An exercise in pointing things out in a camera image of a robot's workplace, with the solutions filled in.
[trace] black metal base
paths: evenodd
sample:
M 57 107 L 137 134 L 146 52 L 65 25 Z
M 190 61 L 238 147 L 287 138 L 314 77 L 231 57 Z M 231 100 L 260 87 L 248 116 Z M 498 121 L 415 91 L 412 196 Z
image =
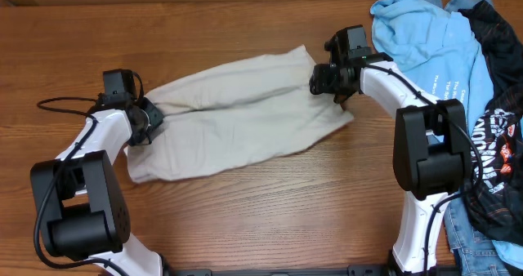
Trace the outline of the black metal base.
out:
M 165 259 L 165 256 L 162 256 L 162 254 L 159 254 L 159 256 L 160 256 L 160 259 L 162 259 L 162 275 L 161 276 L 174 276 L 174 275 L 177 275 L 171 269 L 171 266 L 169 265 L 169 263 L 167 263 L 167 260 Z
M 279 269 L 212 272 L 210 269 L 174 271 L 173 276 L 423 276 L 422 273 L 401 272 L 389 251 L 386 265 L 349 265 L 346 269 Z M 437 265 L 430 276 L 461 276 L 455 265 Z

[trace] blue t-shirt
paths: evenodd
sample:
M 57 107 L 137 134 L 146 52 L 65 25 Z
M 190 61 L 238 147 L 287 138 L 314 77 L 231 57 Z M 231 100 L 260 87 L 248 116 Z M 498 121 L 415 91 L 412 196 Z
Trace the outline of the blue t-shirt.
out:
M 471 134 L 494 89 L 468 19 L 424 0 L 379 0 L 370 13 L 376 50 L 424 91 L 460 100 Z

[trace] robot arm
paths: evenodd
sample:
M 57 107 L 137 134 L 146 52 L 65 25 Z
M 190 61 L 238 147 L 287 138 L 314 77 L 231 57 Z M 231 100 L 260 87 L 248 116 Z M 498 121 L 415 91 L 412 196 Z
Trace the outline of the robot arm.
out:
M 96 127 L 67 163 L 46 205 L 43 243 L 51 256 L 67 256 L 73 261 L 105 259 L 128 275 L 171 275 L 164 258 L 131 233 L 127 206 L 112 167 L 123 145 L 150 142 L 150 134 L 163 115 L 143 97 L 143 91 L 136 95 L 132 71 L 104 72 L 104 84 L 105 94 L 89 110 Z M 85 127 L 68 149 L 55 160 L 37 163 L 31 169 L 37 209 L 56 169 L 92 126 L 93 120 L 86 118 Z M 64 207 L 63 200 L 81 195 L 87 195 L 89 203 Z M 109 266 L 97 265 L 118 275 Z
M 338 96 L 348 98 L 359 92 L 376 100 L 396 120 L 393 165 L 396 179 L 405 190 L 405 202 L 400 235 L 388 267 L 396 275 L 422 272 L 433 207 L 468 178 L 471 159 L 469 145 L 417 94 L 437 103 L 461 128 L 465 128 L 463 105 L 457 100 L 438 101 L 408 80 L 390 56 L 372 54 L 361 25 L 338 31 L 325 43 L 325 50 L 331 52 L 330 63 L 315 66 L 310 80 L 312 94 L 332 93 L 337 95 L 337 102 Z M 430 229 L 428 269 L 436 265 L 436 244 L 446 206 L 436 213 Z

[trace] wire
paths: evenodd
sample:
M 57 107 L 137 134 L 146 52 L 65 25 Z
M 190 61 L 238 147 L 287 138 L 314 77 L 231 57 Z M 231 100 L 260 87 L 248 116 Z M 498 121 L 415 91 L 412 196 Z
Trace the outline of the wire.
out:
M 99 258 L 91 258 L 88 260 L 81 260 L 78 262 L 68 263 L 68 264 L 58 264 L 55 263 L 45 257 L 45 255 L 42 252 L 42 247 L 40 247 L 40 227 L 42 224 L 42 218 L 43 213 L 45 212 L 47 203 L 49 202 L 49 198 L 51 197 L 51 192 L 53 188 L 56 186 L 56 182 L 60 178 L 61 173 L 64 171 L 65 166 L 67 163 L 71 160 L 71 158 L 82 148 L 83 144 L 86 142 L 86 140 L 89 138 L 89 136 L 95 131 L 96 124 L 98 124 L 98 121 L 96 118 L 88 113 L 84 113 L 81 111 L 76 111 L 72 109 L 58 109 L 58 108 L 52 108 L 47 107 L 43 104 L 50 103 L 53 101 L 58 100 L 85 100 L 85 101 L 94 101 L 94 99 L 88 99 L 83 97 L 56 97 L 49 100 L 42 100 L 37 103 L 37 106 L 40 109 L 49 110 L 52 112 L 58 112 L 58 113 L 68 113 L 68 114 L 77 114 L 81 116 L 85 116 L 86 118 L 90 118 L 92 120 L 92 125 L 87 131 L 87 133 L 80 139 L 78 143 L 75 144 L 74 148 L 70 151 L 70 153 L 67 154 L 67 156 L 64 158 L 58 169 L 56 170 L 51 183 L 47 187 L 47 191 L 43 197 L 42 204 L 40 205 L 40 208 L 38 209 L 38 215 L 36 222 L 34 223 L 34 250 L 36 251 L 36 254 L 38 255 L 38 258 L 44 263 L 45 265 L 54 268 L 54 269 L 70 269 L 70 268 L 76 268 L 83 265 L 90 265 L 90 264 L 102 264 L 104 267 L 109 266 L 114 271 L 118 272 L 122 276 L 128 276 L 128 274 L 120 267 L 118 267 L 115 263 L 111 262 L 110 260 L 106 259 L 99 259 Z
M 385 73 L 388 73 L 394 77 L 396 77 L 398 80 L 400 80 L 412 93 L 414 93 L 414 95 L 419 98 L 420 100 L 422 100 L 424 103 L 426 103 L 427 105 L 430 105 L 438 114 L 440 114 L 444 119 L 447 120 L 447 122 L 452 126 L 454 127 L 456 130 L 458 130 L 458 132 L 463 136 L 463 138 L 465 138 L 468 142 L 468 144 L 471 146 L 472 148 L 472 151 L 474 152 L 474 155 L 476 156 L 476 161 L 478 162 L 477 165 L 478 165 L 478 174 L 477 174 L 477 177 L 478 179 L 476 179 L 476 181 L 474 181 L 474 178 L 472 177 L 472 188 L 469 189 L 468 191 L 472 191 L 474 190 L 475 187 L 477 187 L 479 184 L 480 184 L 480 180 L 479 177 L 483 177 L 483 163 L 481 162 L 481 156 L 480 156 L 480 152 L 477 150 L 477 147 L 474 145 L 474 142 L 472 141 L 472 139 L 470 138 L 470 136 L 463 130 L 463 128 L 461 128 L 458 124 L 456 124 L 454 121 L 452 121 L 450 118 L 449 118 L 449 115 L 444 112 L 442 109 L 440 109 L 436 104 L 434 104 L 433 102 L 431 102 L 430 100 L 428 100 L 425 96 L 422 95 L 422 93 L 420 91 L 417 91 L 405 78 L 403 78 L 401 75 L 399 75 L 398 73 L 392 71 L 392 69 L 387 69 L 387 68 L 383 68 L 383 67 L 380 67 L 380 66 L 376 66 L 376 65 L 362 65 L 361 68 L 370 68 L 370 69 L 376 69 L 376 70 L 379 70 L 379 71 L 382 71 L 382 72 L 385 72 Z M 429 218 L 429 221 L 428 221 L 428 225 L 427 225 L 427 231 L 425 233 L 425 243 L 424 243 L 424 248 L 423 248 L 423 252 L 425 254 L 424 256 L 424 259 L 423 259 L 423 273 L 425 274 L 425 276 L 428 276 L 429 275 L 429 271 L 428 271 L 428 256 L 429 256 L 429 251 L 428 251 L 428 245 L 429 245 L 429 239 L 430 239 L 430 236 L 431 236 L 431 228 L 432 228 L 432 224 L 434 223 L 434 219 L 436 218 L 436 213 L 439 213 L 440 212 L 440 207 L 443 206 L 444 204 L 446 204 L 447 202 L 450 202 L 451 200 L 453 199 L 456 199 L 456 198 L 461 198 L 465 193 L 459 193 L 459 194 L 455 194 L 455 195 L 452 195 L 452 196 L 449 196 L 445 199 L 443 199 L 441 202 L 437 203 L 433 209 L 432 209 L 432 213 L 431 213 L 431 217 Z
M 134 77 L 138 79 L 138 82 L 140 83 L 140 95 L 138 96 L 138 99 L 135 102 L 135 105 L 138 106 L 138 108 L 140 108 L 141 102 L 144 99 L 144 83 L 142 83 L 140 75 L 138 75 L 137 72 L 132 72 L 132 74 L 134 75 Z

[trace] pile of clothes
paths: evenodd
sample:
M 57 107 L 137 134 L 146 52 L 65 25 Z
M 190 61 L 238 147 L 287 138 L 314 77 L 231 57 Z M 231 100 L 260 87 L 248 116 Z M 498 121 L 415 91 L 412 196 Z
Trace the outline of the pile of clothes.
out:
M 370 12 L 376 50 L 423 90 L 465 107 L 484 171 L 445 212 L 462 275 L 523 274 L 523 46 L 514 30 L 491 0 L 380 0 Z

